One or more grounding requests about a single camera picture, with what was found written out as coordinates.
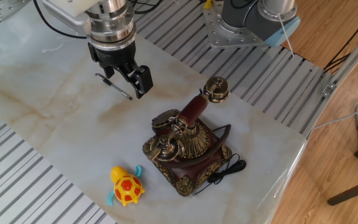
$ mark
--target marble surface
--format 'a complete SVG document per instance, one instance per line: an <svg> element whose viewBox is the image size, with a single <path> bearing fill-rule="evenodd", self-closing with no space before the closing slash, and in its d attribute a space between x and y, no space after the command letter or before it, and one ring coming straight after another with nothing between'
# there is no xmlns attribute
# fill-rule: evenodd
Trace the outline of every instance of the marble surface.
<svg viewBox="0 0 358 224"><path fill-rule="evenodd" d="M270 223L306 139L234 95L209 104L200 118L212 129L232 124L226 144L248 165L196 197L179 196L142 145L153 136L151 119L182 109L206 78L142 37L136 44L154 87L129 101L94 76L103 71L85 40L54 33L27 5L0 24L0 118L120 224ZM120 75L111 80L135 95ZM146 190L139 204L110 207L111 168L137 165Z"/></svg>

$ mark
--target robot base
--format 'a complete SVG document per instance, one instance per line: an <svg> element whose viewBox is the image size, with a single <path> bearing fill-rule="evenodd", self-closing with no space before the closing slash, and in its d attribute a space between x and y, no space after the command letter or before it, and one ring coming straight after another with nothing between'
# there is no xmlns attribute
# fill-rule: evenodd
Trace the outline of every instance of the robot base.
<svg viewBox="0 0 358 224"><path fill-rule="evenodd" d="M203 15L208 40L214 49L236 49L239 47L265 46L265 42L245 27L233 27L222 19L223 1L213 1L210 9L203 5Z"/></svg>

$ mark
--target antique telephone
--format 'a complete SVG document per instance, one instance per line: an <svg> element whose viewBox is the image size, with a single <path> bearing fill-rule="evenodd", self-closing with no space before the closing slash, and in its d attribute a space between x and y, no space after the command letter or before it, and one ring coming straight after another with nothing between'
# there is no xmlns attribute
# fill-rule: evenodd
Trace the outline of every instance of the antique telephone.
<svg viewBox="0 0 358 224"><path fill-rule="evenodd" d="M220 103L228 96L227 81L213 77L182 111L168 110L152 120L155 136L143 145L143 153L182 196L190 195L232 156L223 144L231 125L221 127L219 139L198 118L209 102Z"/></svg>

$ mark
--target yellow toy turtle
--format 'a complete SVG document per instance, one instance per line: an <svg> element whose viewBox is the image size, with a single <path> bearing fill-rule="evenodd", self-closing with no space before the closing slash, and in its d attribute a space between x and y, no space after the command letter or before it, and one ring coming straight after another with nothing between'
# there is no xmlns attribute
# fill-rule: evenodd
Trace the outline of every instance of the yellow toy turtle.
<svg viewBox="0 0 358 224"><path fill-rule="evenodd" d="M111 180L115 184L114 190L107 197L107 203L112 206L114 196L118 201L122 202L124 207L128 203L138 203L139 197L145 192L142 183L138 179L141 174L142 168L140 166L136 166L135 175L128 174L128 171L120 166L113 167L111 169Z"/></svg>

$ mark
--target ornate gold base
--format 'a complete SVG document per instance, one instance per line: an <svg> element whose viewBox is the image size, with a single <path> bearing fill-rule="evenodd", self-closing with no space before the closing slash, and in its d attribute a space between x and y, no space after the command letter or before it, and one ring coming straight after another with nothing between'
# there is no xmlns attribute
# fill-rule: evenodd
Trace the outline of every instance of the ornate gold base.
<svg viewBox="0 0 358 224"><path fill-rule="evenodd" d="M143 145L144 154L147 154L150 150L149 144L153 140L154 138L150 138ZM232 151L225 144L223 144L222 147L209 159L202 162L202 164L195 165L194 167L186 169L169 169L159 164L157 161L153 161L153 164L180 195L189 196L192 191L201 186L212 174L225 164L231 156Z"/></svg>

